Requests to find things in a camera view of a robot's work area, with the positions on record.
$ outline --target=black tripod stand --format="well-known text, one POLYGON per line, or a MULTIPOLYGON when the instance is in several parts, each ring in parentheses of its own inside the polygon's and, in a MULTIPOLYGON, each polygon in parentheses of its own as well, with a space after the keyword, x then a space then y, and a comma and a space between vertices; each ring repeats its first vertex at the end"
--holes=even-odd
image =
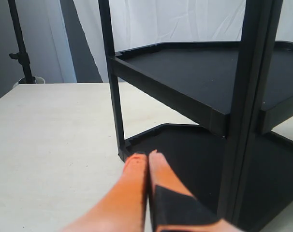
POLYGON ((31 74, 31 69, 30 69, 30 61, 29 61, 29 55, 26 52, 25 44, 24 44, 24 39, 23 39, 23 34, 22 34, 22 29, 20 25, 20 20, 19 16, 17 13, 16 9, 16 4, 15 0, 8 0, 9 8, 10 8, 10 14, 12 18, 12 23, 15 29, 15 36, 16 36, 16 41, 17 45, 19 47, 19 52, 16 54, 9 54, 10 58, 12 59, 17 59, 19 63, 23 67, 23 72, 24 72, 24 78, 22 78, 19 81, 19 84, 35 84, 35 77, 31 74))

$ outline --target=white curtain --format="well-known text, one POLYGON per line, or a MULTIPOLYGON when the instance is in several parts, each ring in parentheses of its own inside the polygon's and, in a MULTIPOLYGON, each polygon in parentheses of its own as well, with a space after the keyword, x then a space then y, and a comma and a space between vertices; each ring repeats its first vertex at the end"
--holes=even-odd
MULTIPOLYGON (((89 48, 108 81, 97 0, 74 0, 89 48)), ((245 0, 110 0, 116 51, 179 41, 238 41, 245 0)), ((284 0, 277 40, 293 42, 293 0, 284 0)))

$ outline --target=table surface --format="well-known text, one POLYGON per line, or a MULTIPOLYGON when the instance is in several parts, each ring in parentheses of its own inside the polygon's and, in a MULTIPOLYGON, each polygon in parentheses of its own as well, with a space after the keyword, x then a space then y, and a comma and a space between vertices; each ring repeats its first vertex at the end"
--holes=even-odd
MULTIPOLYGON (((120 95, 125 137, 193 123, 127 83, 120 95)), ((274 131, 293 140, 293 118, 274 131)), ((122 168, 108 83, 19 85, 0 99, 0 232, 59 230, 92 207, 122 168)), ((293 203, 263 231, 293 232, 293 203)))

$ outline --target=black vertical pole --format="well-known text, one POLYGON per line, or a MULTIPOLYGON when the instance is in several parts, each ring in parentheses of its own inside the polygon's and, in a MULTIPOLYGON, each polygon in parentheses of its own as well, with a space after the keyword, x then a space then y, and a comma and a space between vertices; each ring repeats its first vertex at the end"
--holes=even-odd
POLYGON ((282 0, 247 0, 220 187, 218 214, 236 223, 249 167, 250 128, 263 100, 282 0))
POLYGON ((98 4, 99 4, 99 11, 100 11, 100 17, 101 17, 101 23, 102 23, 102 30, 103 30, 103 43, 104 43, 104 50, 106 54, 106 61, 107 61, 107 68, 108 68, 108 77, 109 77, 109 83, 110 83, 114 123, 115 123, 115 128, 117 133, 117 146, 118 146, 119 154, 123 155, 123 152, 121 149, 125 145, 125 139, 124 139, 121 102, 119 97, 118 80, 117 80, 117 76, 115 76, 112 72, 112 66, 110 61, 110 58, 114 57, 115 51, 114 51, 109 0, 98 0, 98 4))
POLYGON ((33 84, 33 83, 35 83, 35 78, 31 74, 29 56, 26 52, 22 29, 21 29, 21 25, 20 25, 20 20, 19 20, 19 16, 17 13, 17 9, 16 9, 15 0, 8 0, 8 4, 9 4, 13 27, 15 29, 15 36, 16 36, 17 45, 19 47, 18 53, 9 54, 9 56, 12 59, 17 59, 23 67, 25 79, 22 79, 21 83, 33 84))

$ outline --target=shelf tier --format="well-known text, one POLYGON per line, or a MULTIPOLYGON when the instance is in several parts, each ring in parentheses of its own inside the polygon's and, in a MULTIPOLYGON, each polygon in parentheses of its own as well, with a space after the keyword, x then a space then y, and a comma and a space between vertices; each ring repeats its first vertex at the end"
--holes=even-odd
MULTIPOLYGON (((219 136, 227 135, 239 42, 159 43, 119 52, 113 72, 219 136)), ((259 117, 266 133, 293 116, 293 43, 276 42, 259 117)))
MULTIPOLYGON (((225 139, 196 125, 163 124, 126 140, 120 157, 162 152, 197 199, 216 213, 225 139)), ((293 201, 293 142, 267 133, 256 139, 238 227, 258 231, 293 201)))

